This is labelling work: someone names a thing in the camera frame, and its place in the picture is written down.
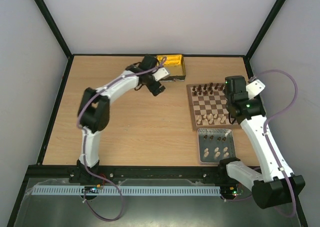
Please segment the gold box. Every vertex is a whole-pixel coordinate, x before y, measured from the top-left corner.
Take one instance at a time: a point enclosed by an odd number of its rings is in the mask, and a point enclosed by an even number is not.
[[[186,67],[184,56],[182,54],[164,54],[156,56],[159,62],[163,57],[166,57],[164,67],[169,71],[170,75],[161,81],[185,81]]]

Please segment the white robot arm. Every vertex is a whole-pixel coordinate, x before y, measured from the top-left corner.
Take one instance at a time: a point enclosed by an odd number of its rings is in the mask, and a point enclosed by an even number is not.
[[[155,68],[157,59],[146,55],[142,62],[136,66],[130,65],[115,80],[97,89],[88,88],[84,92],[79,113],[92,96],[97,95],[93,103],[98,103],[97,107],[88,106],[82,116],[80,123],[82,125],[82,151],[79,161],[89,168],[93,168],[99,162],[99,145],[102,130],[109,122],[110,105],[131,89],[140,85],[146,85],[154,96],[157,96],[165,90],[159,80],[169,76],[169,72],[163,67],[156,71],[149,71]]]
[[[226,108],[248,136],[262,174],[244,165],[237,158],[223,159],[219,163],[219,167],[227,176],[252,191],[255,202],[262,209],[291,201],[291,193],[285,178],[289,179],[295,195],[298,195],[305,186],[303,177],[294,174],[280,153],[268,125],[264,132],[267,118],[260,101],[254,99],[264,88],[265,85],[260,80],[246,85],[243,76],[225,78]]]

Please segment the wooden tabletop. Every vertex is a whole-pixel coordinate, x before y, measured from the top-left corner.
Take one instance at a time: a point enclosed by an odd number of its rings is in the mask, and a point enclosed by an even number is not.
[[[107,84],[140,56],[75,56],[44,157],[44,165],[75,165],[82,133],[76,128],[84,90]],[[192,130],[187,84],[223,82],[226,76],[247,76],[241,57],[185,57],[184,82],[164,82],[154,97],[144,86],[130,90],[110,107],[102,132],[100,165],[200,166],[197,132]],[[259,162],[242,129],[233,130],[236,156],[248,166]]]

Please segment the purple cable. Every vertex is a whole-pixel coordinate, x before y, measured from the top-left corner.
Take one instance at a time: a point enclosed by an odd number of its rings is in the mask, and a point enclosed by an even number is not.
[[[286,112],[287,110],[289,110],[293,105],[294,103],[296,102],[297,100],[297,96],[298,96],[298,85],[297,85],[297,82],[295,81],[295,79],[290,75],[288,74],[287,72],[285,71],[282,71],[282,70],[279,70],[279,69],[270,69],[270,70],[266,70],[266,71],[263,71],[263,72],[260,72],[258,73],[257,75],[253,76],[252,78],[249,79],[249,82],[252,82],[253,80],[255,80],[258,76],[261,76],[261,75],[264,75],[264,74],[268,74],[268,73],[281,73],[285,76],[287,76],[293,83],[294,85],[294,96],[293,96],[293,99],[291,101],[291,103],[286,107],[284,108],[283,110],[279,111],[278,113],[275,113],[274,115],[272,115],[270,118],[268,118],[264,124],[263,124],[263,132],[264,133],[267,133],[267,125],[268,123],[273,120],[274,118],[278,117],[279,115],[283,114],[284,112]],[[268,143],[269,147],[270,147],[270,150],[275,158],[275,161],[276,163],[278,164],[279,168],[282,168],[282,164],[281,164],[281,161],[280,159],[278,158],[277,156],[277,153],[275,152],[275,149],[274,147],[272,146],[271,144],[271,141],[269,139],[269,136],[267,134],[264,135],[265,136],[265,139],[266,139],[266,142]],[[287,176],[287,173],[285,171],[282,171],[282,174],[284,176],[284,179],[288,185],[288,188],[289,188],[289,191],[290,191],[290,196],[291,196],[291,200],[292,200],[292,212],[290,214],[285,214],[283,213],[282,211],[279,210],[278,207],[274,207],[281,215],[285,216],[285,217],[288,217],[288,218],[292,218],[296,215],[296,211],[297,211],[297,204],[296,204],[296,198],[295,198],[295,193],[294,193],[294,190],[292,188],[292,185],[290,183],[290,180],[289,180],[289,177]]]
[[[86,111],[86,109],[91,105],[91,103],[104,91],[106,91],[107,89],[109,89],[110,87],[112,87],[114,84],[116,84],[117,82],[119,82],[120,80],[122,79],[125,79],[125,78],[128,78],[128,77],[132,77],[132,76],[140,76],[140,75],[144,75],[146,73],[149,73],[149,72],[153,72],[153,71],[156,71],[157,69],[163,67],[165,61],[167,60],[167,57],[163,57],[161,62],[159,63],[159,65],[155,66],[154,68],[151,68],[151,69],[148,69],[146,71],[142,71],[142,72],[139,72],[139,73],[131,73],[131,74],[127,74],[127,75],[122,75],[116,79],[114,79],[113,81],[111,81],[110,83],[106,84],[103,86],[103,89],[101,89],[100,91],[98,91],[91,99],[89,99],[89,101],[84,105],[83,109],[80,111],[79,113],[79,116],[77,118],[77,121],[76,121],[76,127],[78,129],[81,129],[81,130],[84,130],[85,132],[85,135],[83,137],[83,143],[82,143],[82,154],[83,154],[83,163],[84,163],[84,168],[85,170],[92,176],[96,177],[96,178],[99,178],[101,180],[104,180],[106,182],[108,182],[109,184],[111,184],[112,186],[114,186],[116,188],[116,190],[119,192],[120,194],[120,198],[121,198],[121,210],[119,212],[119,214],[117,215],[117,217],[115,218],[104,218],[102,217],[101,215],[99,215],[97,212],[94,211],[94,209],[90,206],[90,204],[88,203],[87,199],[86,199],[86,195],[87,195],[87,192],[86,191],[83,195],[83,199],[84,199],[84,202],[87,204],[87,206],[89,207],[89,209],[91,210],[91,212],[93,213],[93,215],[95,217],[97,217],[99,220],[102,220],[102,221],[106,221],[106,222],[112,222],[112,221],[116,221],[118,219],[121,218],[123,212],[124,212],[124,209],[125,209],[125,200],[124,200],[124,196],[122,195],[122,192],[121,192],[121,189],[116,185],[114,184],[112,181],[110,181],[109,179],[107,178],[104,178],[102,176],[99,176],[95,173],[92,173],[89,168],[88,168],[88,164],[87,164],[87,160],[86,160],[86,141],[87,141],[87,136],[88,136],[88,131],[83,128],[80,124],[80,120],[84,114],[84,112]]]

